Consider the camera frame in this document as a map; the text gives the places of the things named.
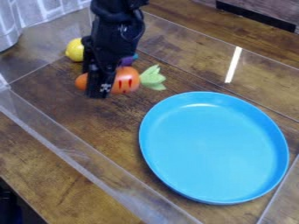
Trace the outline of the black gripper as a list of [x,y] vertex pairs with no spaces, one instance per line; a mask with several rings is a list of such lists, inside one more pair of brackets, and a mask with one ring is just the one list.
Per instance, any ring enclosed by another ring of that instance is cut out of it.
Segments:
[[120,60],[136,53],[138,39],[145,31],[140,10],[121,14],[118,21],[94,16],[90,34],[81,39],[82,68],[87,73],[86,97],[105,99],[110,93]]

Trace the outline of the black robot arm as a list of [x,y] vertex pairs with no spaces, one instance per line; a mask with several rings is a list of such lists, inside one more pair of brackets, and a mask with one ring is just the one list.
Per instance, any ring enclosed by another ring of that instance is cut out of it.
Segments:
[[122,58],[133,57],[145,32],[140,8],[149,0],[90,0],[94,15],[90,34],[81,38],[82,72],[87,74],[85,94],[106,98]]

